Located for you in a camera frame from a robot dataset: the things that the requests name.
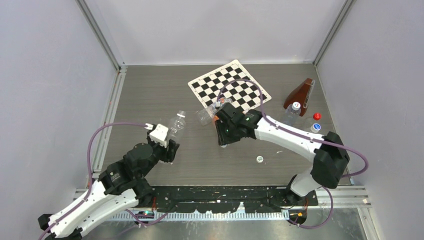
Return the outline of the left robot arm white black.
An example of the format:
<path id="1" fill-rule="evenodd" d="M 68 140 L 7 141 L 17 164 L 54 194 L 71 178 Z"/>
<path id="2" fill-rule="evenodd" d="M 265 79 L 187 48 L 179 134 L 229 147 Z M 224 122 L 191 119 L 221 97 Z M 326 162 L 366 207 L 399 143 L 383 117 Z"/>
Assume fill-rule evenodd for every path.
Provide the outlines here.
<path id="1" fill-rule="evenodd" d="M 42 240 L 81 240 L 114 215 L 153 202 L 153 188 L 146 176 L 158 162 L 171 163 L 180 145 L 170 140 L 166 147 L 148 139 L 110 164 L 91 188 L 65 209 L 38 218 Z"/>

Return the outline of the clear bottle blue label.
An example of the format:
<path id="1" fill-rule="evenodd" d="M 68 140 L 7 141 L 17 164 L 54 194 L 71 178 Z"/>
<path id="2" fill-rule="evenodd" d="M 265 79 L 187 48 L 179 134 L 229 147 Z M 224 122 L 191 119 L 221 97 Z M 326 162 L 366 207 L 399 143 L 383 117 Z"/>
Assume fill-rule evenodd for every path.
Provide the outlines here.
<path id="1" fill-rule="evenodd" d="M 206 126 L 211 123 L 216 116 L 216 113 L 223 107 L 226 103 L 232 103 L 231 98 L 221 97 L 218 101 L 214 101 L 206 108 L 199 110 L 195 113 L 197 120 L 202 126 Z"/>

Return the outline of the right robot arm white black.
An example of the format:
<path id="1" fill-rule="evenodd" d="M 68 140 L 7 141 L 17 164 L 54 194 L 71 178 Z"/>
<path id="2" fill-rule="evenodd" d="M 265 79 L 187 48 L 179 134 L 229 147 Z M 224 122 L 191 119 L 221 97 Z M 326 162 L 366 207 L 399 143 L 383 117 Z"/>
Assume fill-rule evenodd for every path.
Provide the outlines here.
<path id="1" fill-rule="evenodd" d="M 243 113 L 225 103 L 216 113 L 215 127 L 220 146 L 243 138 L 251 138 L 279 145 L 305 159 L 312 166 L 292 177 L 284 190 L 291 205 L 299 205 L 310 192 L 325 187 L 335 189 L 350 161 L 338 134 L 310 133 L 274 120 L 258 110 Z"/>

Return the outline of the clear plastic bottle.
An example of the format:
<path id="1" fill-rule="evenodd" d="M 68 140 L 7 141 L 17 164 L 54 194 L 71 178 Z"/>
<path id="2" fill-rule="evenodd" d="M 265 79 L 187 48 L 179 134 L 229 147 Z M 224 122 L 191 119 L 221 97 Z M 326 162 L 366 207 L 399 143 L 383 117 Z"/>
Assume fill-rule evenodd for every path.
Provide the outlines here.
<path id="1" fill-rule="evenodd" d="M 168 124 L 168 134 L 167 139 L 173 140 L 175 142 L 178 142 L 181 140 L 184 130 L 186 128 L 186 112 L 183 110 L 180 110 L 176 116 L 170 119 Z"/>

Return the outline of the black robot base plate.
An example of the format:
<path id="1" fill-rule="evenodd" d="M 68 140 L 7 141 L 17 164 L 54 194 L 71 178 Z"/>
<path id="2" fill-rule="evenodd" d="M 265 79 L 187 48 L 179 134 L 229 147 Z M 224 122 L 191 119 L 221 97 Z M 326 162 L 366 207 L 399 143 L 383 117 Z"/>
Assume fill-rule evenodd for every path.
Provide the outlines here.
<path id="1" fill-rule="evenodd" d="M 298 200 L 286 195 L 284 186 L 154 186 L 149 207 L 162 213 L 276 213 L 295 207 L 318 205 L 312 191 Z"/>

